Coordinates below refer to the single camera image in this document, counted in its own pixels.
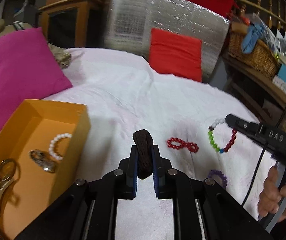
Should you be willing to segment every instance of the screw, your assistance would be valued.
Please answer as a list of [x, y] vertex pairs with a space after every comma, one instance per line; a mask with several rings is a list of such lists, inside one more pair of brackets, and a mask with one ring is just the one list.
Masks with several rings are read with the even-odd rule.
[[215, 184], [215, 180], [208, 178], [205, 180], [205, 183], [209, 186], [213, 186]]
[[176, 175], [176, 174], [178, 174], [178, 171], [176, 169], [169, 169], [167, 171], [167, 173], [170, 174], [170, 175]]
[[113, 173], [115, 176], [121, 176], [123, 174], [123, 171], [120, 169], [117, 169], [117, 170], [113, 171]]
[[78, 185], [79, 187], [84, 185], [84, 183], [85, 183], [85, 179], [77, 179], [75, 181], [75, 184]]

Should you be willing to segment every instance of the bubble foil insulation sheet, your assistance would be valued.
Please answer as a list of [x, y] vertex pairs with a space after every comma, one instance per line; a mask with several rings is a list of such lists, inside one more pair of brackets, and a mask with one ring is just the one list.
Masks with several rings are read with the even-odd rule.
[[221, 52], [230, 21], [186, 0], [110, 0], [104, 48], [148, 60], [151, 29], [202, 40], [202, 75], [208, 79]]

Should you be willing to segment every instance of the blue cloth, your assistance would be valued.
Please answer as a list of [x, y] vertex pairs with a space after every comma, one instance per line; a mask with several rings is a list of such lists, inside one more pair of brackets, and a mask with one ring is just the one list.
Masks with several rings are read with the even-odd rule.
[[247, 35], [242, 41], [241, 49], [244, 54], [250, 54], [265, 31], [263, 25], [254, 24], [248, 27]]

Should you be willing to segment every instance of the white bed sheet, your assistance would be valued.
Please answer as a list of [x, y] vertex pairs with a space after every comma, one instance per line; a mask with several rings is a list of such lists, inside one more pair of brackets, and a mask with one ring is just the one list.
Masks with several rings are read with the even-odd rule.
[[[147, 129], [162, 157], [190, 178], [203, 180], [209, 170], [221, 170], [228, 179], [227, 191], [240, 203], [246, 195], [261, 148], [237, 134], [228, 153], [220, 155], [210, 146], [208, 126], [217, 118], [235, 114], [257, 121], [237, 99], [208, 84], [161, 75], [140, 56], [108, 49], [69, 49], [72, 62], [64, 70], [73, 88], [48, 100], [85, 104], [92, 128], [88, 135], [77, 178], [100, 179], [127, 158], [132, 134]], [[225, 124], [214, 131], [223, 147], [231, 129]], [[166, 140], [178, 137], [195, 142], [200, 150], [169, 149]], [[259, 168], [246, 210], [257, 217], [257, 202], [268, 169], [275, 163], [266, 153]], [[138, 181], [134, 201], [118, 204], [115, 239], [173, 239], [172, 203], [155, 198], [150, 176]]]

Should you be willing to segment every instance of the yellow box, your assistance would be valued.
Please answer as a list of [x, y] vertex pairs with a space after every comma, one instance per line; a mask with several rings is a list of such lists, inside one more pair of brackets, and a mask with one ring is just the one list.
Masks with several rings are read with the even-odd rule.
[[[4, 236], [14, 239], [74, 182], [90, 128], [85, 105], [27, 99], [16, 109], [0, 132], [0, 163], [8, 158], [17, 162], [16, 181], [1, 201]], [[51, 140], [61, 133], [70, 133], [72, 138], [57, 143], [57, 152], [64, 158], [57, 162], [55, 173], [47, 173], [28, 153], [48, 152]]]

